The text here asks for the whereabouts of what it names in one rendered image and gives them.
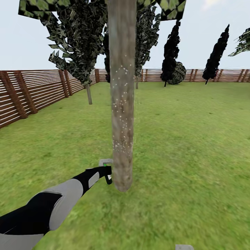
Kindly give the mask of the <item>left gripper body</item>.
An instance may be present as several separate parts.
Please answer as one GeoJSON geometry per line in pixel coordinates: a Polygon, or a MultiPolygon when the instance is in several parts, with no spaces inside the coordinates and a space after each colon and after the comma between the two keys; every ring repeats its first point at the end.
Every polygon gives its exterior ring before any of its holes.
{"type": "Polygon", "coordinates": [[[102,177],[105,175],[111,175],[111,166],[101,166],[102,169],[102,177]]]}

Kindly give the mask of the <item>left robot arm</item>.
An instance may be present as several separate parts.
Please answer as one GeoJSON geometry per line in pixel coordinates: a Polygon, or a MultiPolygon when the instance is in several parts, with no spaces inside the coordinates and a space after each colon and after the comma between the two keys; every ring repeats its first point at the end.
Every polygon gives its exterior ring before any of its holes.
{"type": "Polygon", "coordinates": [[[57,230],[77,201],[103,176],[111,175],[113,159],[100,159],[72,179],[47,188],[25,206],[0,216],[0,250],[32,250],[50,230],[57,230]]]}

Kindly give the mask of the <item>pesticide atomizer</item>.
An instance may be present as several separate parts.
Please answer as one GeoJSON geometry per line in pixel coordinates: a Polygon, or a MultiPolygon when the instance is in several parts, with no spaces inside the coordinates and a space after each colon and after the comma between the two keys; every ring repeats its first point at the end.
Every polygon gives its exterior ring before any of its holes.
{"type": "Polygon", "coordinates": [[[111,184],[112,183],[111,175],[105,175],[105,179],[107,181],[107,184],[111,184]]]}

